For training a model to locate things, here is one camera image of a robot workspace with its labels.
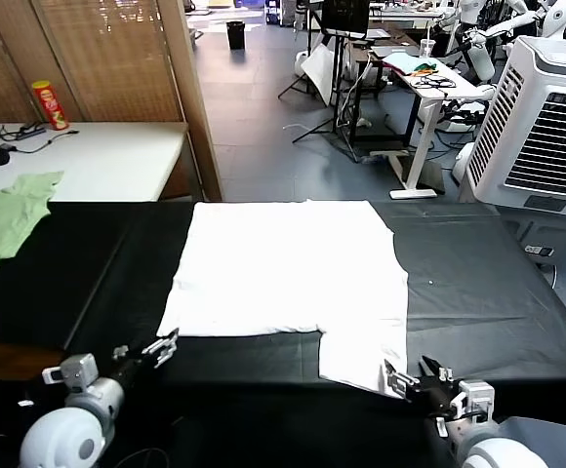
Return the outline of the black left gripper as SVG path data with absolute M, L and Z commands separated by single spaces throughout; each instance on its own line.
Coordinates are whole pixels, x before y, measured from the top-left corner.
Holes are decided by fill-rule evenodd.
M 113 363 L 110 378 L 123 390 L 129 390 L 141 374 L 151 373 L 169 361 L 177 350 L 179 329 L 159 337 L 141 351 L 141 355 L 128 356 L 129 346 L 117 346 L 112 351 Z

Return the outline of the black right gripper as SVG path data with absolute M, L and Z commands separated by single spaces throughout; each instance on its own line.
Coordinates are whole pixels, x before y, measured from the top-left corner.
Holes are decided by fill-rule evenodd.
M 428 417 L 454 417 L 457 410 L 451 402 L 459 394 L 459 384 L 453 370 L 426 355 L 420 359 L 420 368 L 423 375 L 417 379 L 384 360 L 386 385 L 400 398 L 420 407 Z

